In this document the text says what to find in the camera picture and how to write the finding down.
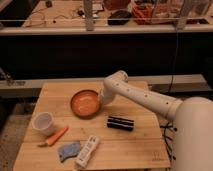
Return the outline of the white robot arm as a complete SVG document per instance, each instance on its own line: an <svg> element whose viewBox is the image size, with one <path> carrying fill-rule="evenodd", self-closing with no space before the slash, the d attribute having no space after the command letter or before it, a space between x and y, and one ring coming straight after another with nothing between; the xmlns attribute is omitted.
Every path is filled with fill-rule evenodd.
<svg viewBox="0 0 213 171"><path fill-rule="evenodd" d="M203 97L180 100L128 83L125 71L103 80L99 99L111 103L119 94L173 123L171 171L213 171L213 101Z"/></svg>

